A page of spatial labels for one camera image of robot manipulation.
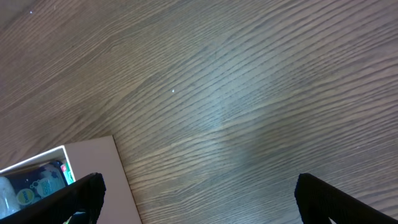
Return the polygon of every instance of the wooden floor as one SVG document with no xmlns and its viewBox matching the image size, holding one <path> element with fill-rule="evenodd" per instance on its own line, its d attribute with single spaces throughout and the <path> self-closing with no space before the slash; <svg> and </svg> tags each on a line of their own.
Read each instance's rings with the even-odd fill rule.
<svg viewBox="0 0 398 224">
<path fill-rule="evenodd" d="M 0 6 L 0 167 L 113 134 L 144 224 L 301 223 L 302 172 L 398 218 L 397 1 Z"/>
</svg>

